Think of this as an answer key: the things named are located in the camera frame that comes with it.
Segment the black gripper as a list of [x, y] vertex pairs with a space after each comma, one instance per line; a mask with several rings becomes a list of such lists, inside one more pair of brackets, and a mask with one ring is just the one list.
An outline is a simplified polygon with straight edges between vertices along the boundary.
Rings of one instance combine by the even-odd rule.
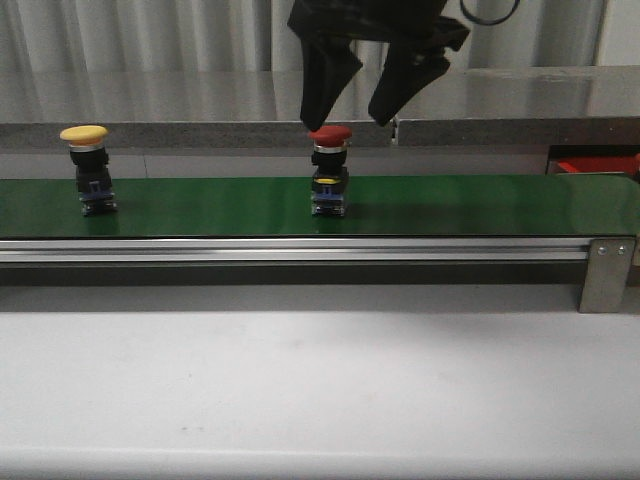
[[310, 131], [325, 123], [363, 63], [354, 41], [388, 45], [368, 113], [384, 126], [424, 87], [444, 75], [445, 49], [459, 50], [470, 30], [446, 17], [444, 1], [296, 1], [288, 26], [300, 39], [300, 119]]

